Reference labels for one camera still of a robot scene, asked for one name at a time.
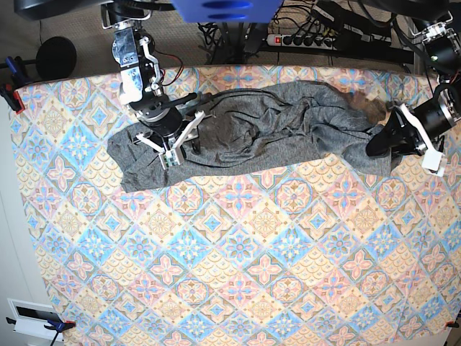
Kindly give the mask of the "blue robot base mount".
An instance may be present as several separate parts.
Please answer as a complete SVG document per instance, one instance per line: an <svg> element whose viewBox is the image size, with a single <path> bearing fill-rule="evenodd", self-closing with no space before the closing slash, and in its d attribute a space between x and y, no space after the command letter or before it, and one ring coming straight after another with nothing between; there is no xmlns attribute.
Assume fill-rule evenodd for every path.
<svg viewBox="0 0 461 346"><path fill-rule="evenodd" d="M280 0L171 0L181 18L193 22L269 23Z"/></svg>

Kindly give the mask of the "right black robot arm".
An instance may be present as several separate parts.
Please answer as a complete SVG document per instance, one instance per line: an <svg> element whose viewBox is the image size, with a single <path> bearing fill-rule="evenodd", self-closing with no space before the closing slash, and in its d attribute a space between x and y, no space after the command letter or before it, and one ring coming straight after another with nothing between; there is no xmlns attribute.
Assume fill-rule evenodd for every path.
<svg viewBox="0 0 461 346"><path fill-rule="evenodd" d="M164 74L154 55L154 39L142 28L142 22L154 11L172 8L135 1L111 1L101 5L103 28L114 30L112 55L120 65L120 102L132 110L146 128L136 133L132 142L152 148L165 170L184 163L184 143L190 141L195 152L200 152L198 125L205 118L203 111L186 118L177 109L197 100L196 93L175 100L165 94Z"/></svg>

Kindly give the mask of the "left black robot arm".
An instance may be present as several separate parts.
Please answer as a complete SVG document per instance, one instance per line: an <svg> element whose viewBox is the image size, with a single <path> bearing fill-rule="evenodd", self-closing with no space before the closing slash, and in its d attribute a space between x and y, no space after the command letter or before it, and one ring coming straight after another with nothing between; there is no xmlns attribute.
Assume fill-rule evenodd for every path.
<svg viewBox="0 0 461 346"><path fill-rule="evenodd" d="M383 130L367 144L369 157L418 155L422 168L441 177L447 157L443 134L460 122L460 39L445 22L417 22L419 31L412 33L421 39L420 49L397 22L393 29L404 45L410 48L428 67L438 74L438 85L432 98L418 107L402 103L391 107Z"/></svg>

